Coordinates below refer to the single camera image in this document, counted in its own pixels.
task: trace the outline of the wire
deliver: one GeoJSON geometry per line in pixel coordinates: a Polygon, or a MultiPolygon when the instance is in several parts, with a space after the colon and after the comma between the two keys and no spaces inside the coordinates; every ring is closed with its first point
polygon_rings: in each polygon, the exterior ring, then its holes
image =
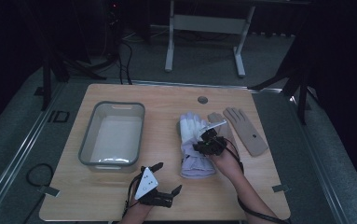
{"type": "Polygon", "coordinates": [[[238,163],[240,163],[239,152],[238,152],[238,150],[236,149],[236,147],[235,147],[235,146],[233,145],[233,143],[230,142],[227,138],[225,138],[225,141],[228,141],[228,143],[230,143],[230,145],[233,146],[233,148],[234,148],[234,149],[236,150],[236,152],[237,152],[237,155],[234,154],[228,147],[225,147],[225,149],[234,157],[234,159],[236,159],[236,161],[237,161],[238,163]]]}
{"type": "Polygon", "coordinates": [[[123,214],[122,214],[122,217],[124,217],[127,213],[127,211],[129,210],[129,208],[133,207],[135,204],[132,204],[132,205],[129,205],[130,204],[130,197],[131,197],[131,189],[132,189],[132,186],[133,184],[135,183],[135,181],[137,181],[138,179],[141,179],[141,177],[143,176],[143,173],[140,173],[139,175],[135,176],[130,185],[129,185],[129,190],[128,190],[128,199],[126,200],[126,203],[125,203],[125,209],[123,210],[123,214]]]}
{"type": "MultiPolygon", "coordinates": [[[[49,186],[50,185],[50,182],[52,181],[52,177],[53,177],[53,174],[54,174],[54,171],[53,171],[53,168],[51,167],[51,165],[47,164],[47,163],[39,163],[37,164],[36,166],[34,166],[33,168],[31,168],[27,174],[26,174],[26,180],[27,180],[27,183],[29,183],[31,186],[34,186],[34,187],[41,187],[41,186],[49,186]],[[50,177],[49,177],[49,180],[46,184],[42,184],[42,183],[36,183],[34,182],[32,179],[31,179],[31,175],[33,173],[33,171],[39,167],[42,167],[42,166],[46,166],[50,172],[50,177]]],[[[42,194],[42,196],[38,199],[38,202],[36,202],[35,206],[33,207],[33,209],[30,211],[29,215],[27,215],[27,218],[24,219],[23,221],[23,224],[27,223],[28,220],[30,219],[31,215],[33,214],[33,212],[35,211],[35,209],[38,207],[39,204],[41,204],[42,200],[44,199],[45,197],[45,194],[42,194]]]]}
{"type": "Polygon", "coordinates": [[[281,220],[279,218],[276,217],[270,217],[267,216],[265,214],[261,214],[261,213],[257,213],[251,209],[249,209],[247,206],[244,205],[244,203],[240,200],[239,197],[237,197],[238,201],[239,201],[239,205],[242,208],[242,210],[244,210],[246,213],[254,216],[254,217],[259,217],[262,218],[264,220],[270,221],[270,222],[274,222],[274,223],[279,223],[279,224],[287,224],[288,222],[285,222],[284,220],[281,220]]]}
{"type": "Polygon", "coordinates": [[[129,48],[129,50],[130,50],[130,56],[129,56],[129,59],[128,59],[126,65],[123,65],[123,63],[122,63],[122,58],[120,57],[120,55],[119,55],[119,57],[118,57],[118,61],[119,61],[118,67],[119,67],[119,79],[120,79],[120,84],[123,85],[123,77],[122,77],[123,74],[122,74],[122,73],[125,72],[125,73],[126,73],[126,78],[127,78],[127,80],[128,80],[129,85],[132,85],[131,78],[130,78],[130,73],[129,73],[130,60],[131,60],[131,56],[132,56],[132,48],[131,48],[130,45],[128,45],[128,44],[125,43],[124,41],[122,41],[121,44],[123,44],[124,46],[126,46],[126,47],[129,48]]]}

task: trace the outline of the dark background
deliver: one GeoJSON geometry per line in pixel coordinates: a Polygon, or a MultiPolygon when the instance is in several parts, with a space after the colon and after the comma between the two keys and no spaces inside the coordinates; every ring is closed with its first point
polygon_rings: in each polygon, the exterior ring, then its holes
{"type": "MultiPolygon", "coordinates": [[[[132,27],[144,39],[149,40],[149,23],[168,24],[169,1],[112,2],[119,4],[114,16],[118,16],[122,27],[132,27]]],[[[36,6],[36,15],[54,46],[81,61],[88,60],[90,55],[116,51],[114,35],[118,33],[112,33],[106,50],[99,44],[106,32],[105,6],[111,6],[104,3],[82,0],[73,7],[69,0],[29,2],[36,6]]],[[[324,0],[314,6],[258,7],[250,31],[296,35],[281,69],[311,63],[309,84],[316,90],[357,170],[357,1],[324,0]]],[[[182,13],[190,14],[193,9],[190,2],[176,6],[182,13]]],[[[241,8],[234,6],[200,4],[196,12],[245,18],[241,8]]],[[[41,49],[15,4],[0,0],[0,114],[23,81],[41,64],[41,49]]]]}

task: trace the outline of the wooden tabletop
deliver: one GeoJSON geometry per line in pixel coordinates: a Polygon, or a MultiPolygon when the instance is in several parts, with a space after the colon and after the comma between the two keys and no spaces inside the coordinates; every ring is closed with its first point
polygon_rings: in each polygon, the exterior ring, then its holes
{"type": "MultiPolygon", "coordinates": [[[[51,187],[61,191],[58,197],[45,198],[39,216],[44,220],[117,221],[121,219],[128,187],[140,173],[95,173],[78,159],[78,151],[91,112],[100,101],[139,102],[145,106],[144,130],[137,161],[141,166],[164,162],[154,173],[158,191],[170,193],[183,185],[171,208],[155,207],[147,220],[243,220],[244,212],[230,182],[219,172],[205,179],[180,176],[181,139],[176,124],[188,111],[203,119],[212,112],[222,114],[226,107],[244,110],[255,128],[266,140],[252,95],[245,89],[92,84],[88,87],[76,116],[73,129],[62,152],[51,187]],[[207,104],[198,98],[205,96],[207,104]]],[[[279,218],[286,219],[290,210],[283,192],[274,192],[280,179],[268,149],[253,158],[235,134],[245,176],[279,218]]]]}

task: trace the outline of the black cable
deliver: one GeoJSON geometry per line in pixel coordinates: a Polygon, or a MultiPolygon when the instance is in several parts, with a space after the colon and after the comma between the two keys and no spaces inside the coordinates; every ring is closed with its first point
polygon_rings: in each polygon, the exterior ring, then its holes
{"type": "Polygon", "coordinates": [[[130,185],[129,185],[129,189],[128,189],[128,199],[126,200],[126,203],[125,203],[125,209],[123,210],[123,214],[122,214],[122,217],[124,217],[126,215],[126,212],[128,211],[129,208],[133,207],[135,204],[133,205],[130,205],[130,197],[131,197],[131,189],[132,189],[132,186],[133,184],[135,183],[135,181],[137,181],[138,179],[141,179],[141,177],[143,177],[143,173],[140,173],[139,175],[135,176],[130,185]]]}
{"type": "Polygon", "coordinates": [[[225,141],[228,141],[228,143],[230,143],[231,146],[233,146],[233,148],[236,150],[237,152],[237,156],[236,154],[234,154],[228,147],[225,147],[225,149],[227,149],[227,151],[230,153],[230,155],[232,155],[234,157],[234,159],[236,159],[236,161],[238,163],[240,163],[240,158],[239,158],[239,151],[236,149],[236,147],[233,145],[232,142],[230,142],[227,138],[225,138],[225,141]]]}
{"type": "Polygon", "coordinates": [[[244,205],[244,203],[240,200],[239,197],[237,197],[237,200],[239,201],[239,205],[240,207],[242,208],[242,210],[244,210],[246,213],[254,216],[254,217],[259,217],[259,218],[262,218],[264,220],[267,220],[269,222],[274,222],[274,223],[279,223],[279,224],[287,224],[287,222],[279,219],[279,218],[276,218],[276,217],[270,217],[270,216],[267,216],[265,214],[261,214],[261,213],[257,213],[251,209],[249,209],[247,206],[244,205]]]}
{"type": "Polygon", "coordinates": [[[129,50],[130,50],[130,56],[129,56],[128,62],[127,62],[127,64],[126,64],[126,77],[127,77],[127,79],[128,79],[129,84],[132,85],[132,83],[131,83],[131,78],[130,78],[130,74],[129,74],[129,66],[130,66],[130,60],[131,60],[131,56],[132,56],[132,48],[130,47],[130,45],[128,45],[128,44],[125,43],[124,41],[122,41],[122,44],[123,44],[124,46],[128,47],[129,50]]]}
{"type": "MultiPolygon", "coordinates": [[[[50,182],[52,181],[52,177],[53,177],[54,171],[53,168],[51,167],[51,165],[47,164],[47,163],[39,163],[36,166],[34,166],[33,168],[31,168],[27,174],[26,174],[26,180],[27,183],[29,183],[31,186],[34,187],[41,187],[41,186],[49,186],[50,182]],[[46,184],[42,184],[42,183],[35,183],[32,179],[31,179],[31,174],[32,172],[42,166],[46,166],[48,168],[48,170],[50,171],[50,178],[48,180],[48,182],[46,184]]],[[[39,198],[38,202],[36,202],[35,206],[33,207],[33,209],[30,211],[29,215],[27,216],[26,219],[24,219],[23,223],[27,223],[28,220],[30,219],[31,215],[33,214],[33,212],[35,211],[35,209],[38,207],[39,204],[41,204],[42,200],[44,199],[45,194],[42,194],[42,196],[39,198]]]]}

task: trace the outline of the glove finger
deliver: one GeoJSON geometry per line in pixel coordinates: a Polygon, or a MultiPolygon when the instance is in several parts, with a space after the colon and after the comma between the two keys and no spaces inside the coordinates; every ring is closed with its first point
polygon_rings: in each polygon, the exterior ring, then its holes
{"type": "Polygon", "coordinates": [[[196,136],[196,138],[198,139],[198,141],[201,141],[201,135],[205,133],[205,130],[202,130],[202,128],[204,128],[205,126],[207,126],[207,121],[205,119],[202,119],[200,124],[199,124],[199,130],[198,130],[198,135],[196,136]]]}
{"type": "Polygon", "coordinates": [[[248,120],[247,115],[244,113],[242,109],[239,110],[240,117],[242,117],[243,120],[248,120]]]}
{"type": "Polygon", "coordinates": [[[189,123],[187,121],[187,114],[181,115],[180,117],[180,129],[182,142],[186,142],[193,137],[193,133],[191,132],[189,123]]]}
{"type": "MultiPolygon", "coordinates": [[[[215,123],[215,122],[219,122],[219,121],[222,121],[222,120],[223,120],[223,119],[222,119],[222,116],[219,115],[219,114],[217,114],[217,113],[215,113],[215,112],[213,112],[212,114],[209,114],[209,115],[207,116],[207,118],[208,118],[208,121],[209,121],[210,123],[215,123]]],[[[214,129],[215,129],[215,131],[216,131],[217,133],[219,133],[219,131],[221,130],[221,126],[214,127],[214,129]]]]}
{"type": "Polygon", "coordinates": [[[193,115],[193,123],[194,123],[194,128],[193,128],[193,134],[196,136],[199,132],[200,129],[200,116],[198,114],[193,115]]]}
{"type": "Polygon", "coordinates": [[[189,128],[189,131],[192,134],[192,137],[194,137],[194,130],[196,130],[196,122],[195,122],[195,114],[193,114],[192,112],[187,112],[186,114],[186,122],[187,122],[187,126],[189,128]]]}
{"type": "Polygon", "coordinates": [[[234,108],[232,107],[227,107],[224,110],[224,115],[230,120],[230,122],[238,123],[240,121],[237,114],[234,112],[234,108]]]}

